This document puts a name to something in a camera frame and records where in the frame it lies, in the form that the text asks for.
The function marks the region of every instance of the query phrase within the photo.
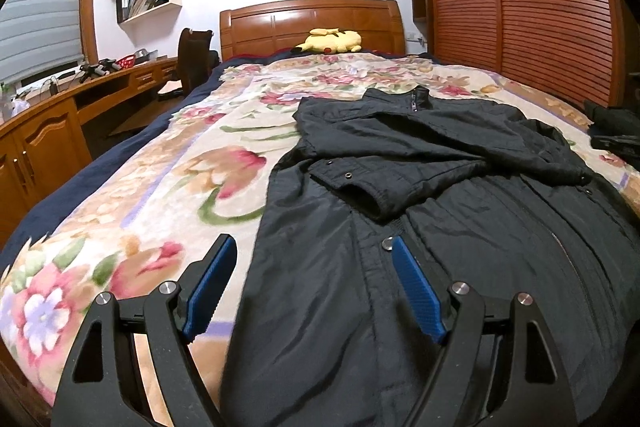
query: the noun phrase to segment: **floral bedspread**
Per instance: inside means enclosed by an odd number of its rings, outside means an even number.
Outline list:
[[[66,357],[92,299],[145,295],[177,279],[220,233],[238,243],[238,266],[206,333],[191,345],[217,400],[226,348],[262,215],[268,178],[298,140],[293,113],[305,96],[359,99],[369,87],[417,85],[443,98],[486,98],[557,127],[575,152],[640,213],[640,176],[590,148],[574,108],[498,74],[408,57],[314,55],[228,68],[224,84],[174,115],[169,129],[124,164],[46,241],[30,241],[0,282],[0,332],[15,360],[53,404]],[[170,425],[146,338],[136,338],[157,421]]]

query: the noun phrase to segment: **pikachu plush toy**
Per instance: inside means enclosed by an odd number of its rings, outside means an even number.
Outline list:
[[[311,36],[291,51],[303,53],[308,51],[333,54],[359,52],[362,49],[362,37],[357,32],[340,30],[311,30]]]

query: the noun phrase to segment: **cabinet handle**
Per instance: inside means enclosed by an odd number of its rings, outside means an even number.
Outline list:
[[[14,160],[14,168],[15,168],[15,173],[18,175],[18,179],[20,180],[20,185],[22,185],[23,190],[26,192],[27,191],[27,178],[24,177],[24,174],[22,173],[22,170],[20,169],[20,164],[18,163],[18,160]]]
[[[24,159],[24,164],[27,165],[27,171],[29,173],[29,177],[32,182],[36,182],[36,173],[33,171],[33,167],[31,167],[31,162],[29,161],[29,156],[27,155],[27,151],[22,151],[22,158]]]

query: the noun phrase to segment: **bed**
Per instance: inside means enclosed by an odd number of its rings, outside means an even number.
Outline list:
[[[591,149],[582,113],[495,73],[439,65],[426,54],[404,57],[395,1],[291,0],[222,12],[220,19],[225,62],[209,82],[37,205],[2,251],[0,333],[50,405],[95,295],[145,295],[200,259],[219,233],[230,233],[238,267],[207,332],[191,346],[218,399],[270,171],[298,140],[292,115],[306,96],[356,100],[369,87],[424,86],[437,97],[514,105],[558,128],[640,214],[640,175]],[[359,31],[365,51],[286,51],[318,26]],[[34,329],[36,316],[46,320]],[[136,338],[136,347],[154,417],[170,425],[145,337]]]

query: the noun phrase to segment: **window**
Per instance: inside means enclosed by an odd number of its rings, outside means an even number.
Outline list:
[[[7,0],[0,9],[0,82],[84,60],[79,0]]]

